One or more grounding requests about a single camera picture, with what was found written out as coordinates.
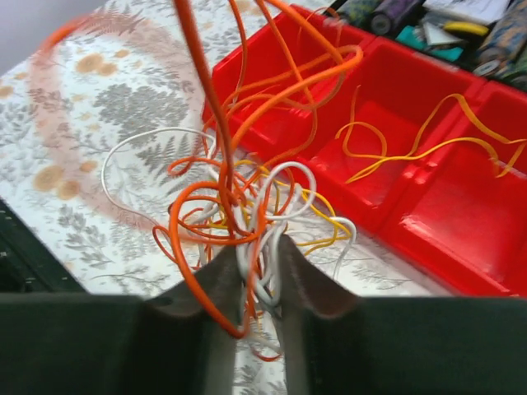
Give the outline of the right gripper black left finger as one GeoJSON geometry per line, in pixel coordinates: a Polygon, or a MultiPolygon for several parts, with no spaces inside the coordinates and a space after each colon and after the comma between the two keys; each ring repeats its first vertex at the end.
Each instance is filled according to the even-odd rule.
{"type": "MultiPolygon", "coordinates": [[[[214,307],[238,324],[242,280],[236,249],[223,248],[195,278],[214,307]]],[[[231,394],[236,339],[211,317],[190,286],[181,281],[147,305],[144,323],[154,356],[150,372],[161,393],[231,394]]]]}

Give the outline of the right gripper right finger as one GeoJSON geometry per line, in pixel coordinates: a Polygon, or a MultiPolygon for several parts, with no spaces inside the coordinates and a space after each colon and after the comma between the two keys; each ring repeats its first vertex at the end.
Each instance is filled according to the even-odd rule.
{"type": "Polygon", "coordinates": [[[358,297],[310,263],[292,238],[278,244],[281,342],[290,394],[344,394],[358,353],[358,297]]]}

